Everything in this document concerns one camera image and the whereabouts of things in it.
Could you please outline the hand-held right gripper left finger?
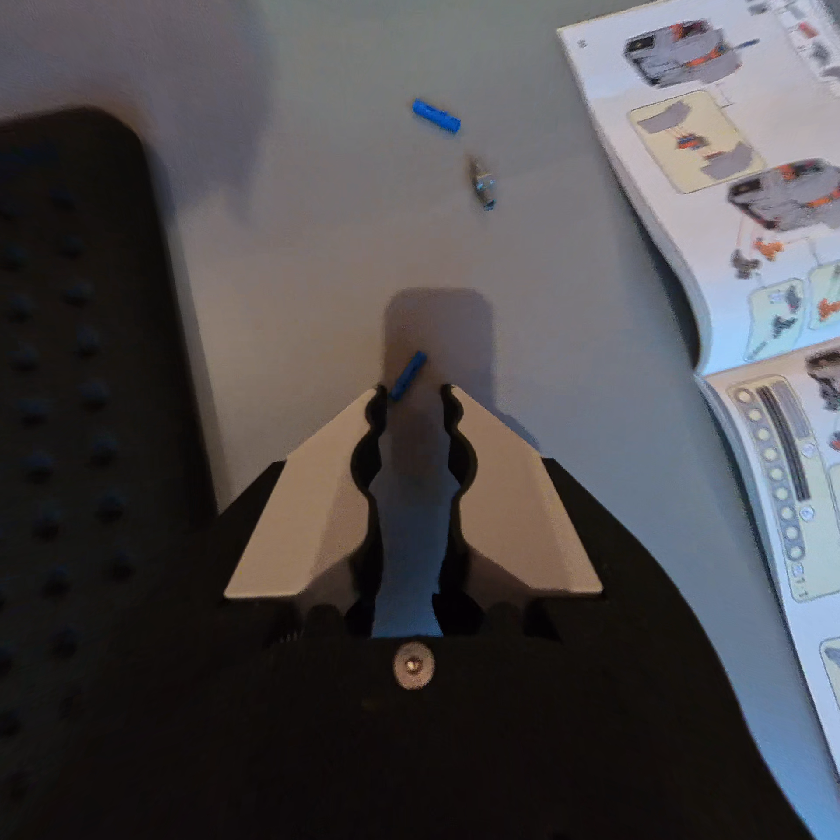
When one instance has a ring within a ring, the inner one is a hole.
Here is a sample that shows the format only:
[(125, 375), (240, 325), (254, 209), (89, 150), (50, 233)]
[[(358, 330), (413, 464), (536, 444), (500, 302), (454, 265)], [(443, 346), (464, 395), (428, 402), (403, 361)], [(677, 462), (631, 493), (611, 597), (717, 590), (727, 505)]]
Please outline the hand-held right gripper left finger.
[(295, 623), (330, 607), (369, 637), (384, 548), (373, 479), (382, 468), (387, 391), (364, 391), (280, 463), (224, 589), (229, 602), (277, 602)]

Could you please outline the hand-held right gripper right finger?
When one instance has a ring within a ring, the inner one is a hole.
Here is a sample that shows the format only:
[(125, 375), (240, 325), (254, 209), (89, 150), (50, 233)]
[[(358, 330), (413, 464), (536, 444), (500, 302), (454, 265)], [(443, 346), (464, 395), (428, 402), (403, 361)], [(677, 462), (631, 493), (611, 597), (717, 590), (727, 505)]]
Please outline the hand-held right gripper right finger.
[(526, 625), (552, 599), (604, 585), (537, 448), (461, 387), (440, 388), (448, 471), (457, 482), (433, 594), (442, 635), (480, 632), (501, 606)]

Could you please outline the blue connector pin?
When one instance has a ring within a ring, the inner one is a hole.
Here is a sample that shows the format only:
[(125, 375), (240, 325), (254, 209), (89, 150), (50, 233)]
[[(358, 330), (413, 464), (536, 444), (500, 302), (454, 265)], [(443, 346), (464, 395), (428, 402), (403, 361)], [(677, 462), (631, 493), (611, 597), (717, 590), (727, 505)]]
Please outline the blue connector pin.
[(389, 399), (394, 402), (400, 402), (412, 384), (415, 382), (420, 371), (427, 362), (427, 354), (423, 351), (417, 351), (411, 359), (405, 364), (399, 375), (395, 378), (391, 390), (389, 391)]
[(412, 103), (412, 111), (415, 116), (437, 128), (452, 134), (457, 134), (461, 129), (461, 121), (454, 114), (435, 107), (429, 102), (415, 98)]

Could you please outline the small grey axle pin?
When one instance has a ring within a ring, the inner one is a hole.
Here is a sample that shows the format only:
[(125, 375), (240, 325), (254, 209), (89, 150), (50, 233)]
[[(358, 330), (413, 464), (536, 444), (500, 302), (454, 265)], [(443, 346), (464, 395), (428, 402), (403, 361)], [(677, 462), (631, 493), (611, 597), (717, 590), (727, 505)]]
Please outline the small grey axle pin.
[(469, 182), (478, 203), (485, 212), (493, 210), (497, 205), (496, 183), (493, 174), (480, 157), (473, 155), (469, 158)]

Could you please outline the white instruction booklet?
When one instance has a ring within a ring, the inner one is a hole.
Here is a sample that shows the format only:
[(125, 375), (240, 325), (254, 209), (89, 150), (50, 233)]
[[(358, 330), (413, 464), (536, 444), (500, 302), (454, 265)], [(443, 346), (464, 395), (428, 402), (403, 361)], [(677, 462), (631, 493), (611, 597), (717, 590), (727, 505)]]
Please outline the white instruction booklet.
[(558, 37), (689, 300), (695, 378), (838, 768), (838, 18), (824, 2), (654, 2)]

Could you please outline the grey desk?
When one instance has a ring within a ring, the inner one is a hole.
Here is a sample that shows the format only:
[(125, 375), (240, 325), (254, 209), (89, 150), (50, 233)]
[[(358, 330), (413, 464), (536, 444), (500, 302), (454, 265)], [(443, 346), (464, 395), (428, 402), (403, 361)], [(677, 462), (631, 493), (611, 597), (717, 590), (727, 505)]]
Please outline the grey desk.
[(2, 116), (92, 105), (149, 144), (220, 501), (383, 373), (400, 291), (478, 293), (491, 401), (664, 566), (780, 787), (837, 838), (833, 763), (690, 315), (556, 36), (635, 5), (2, 2)]

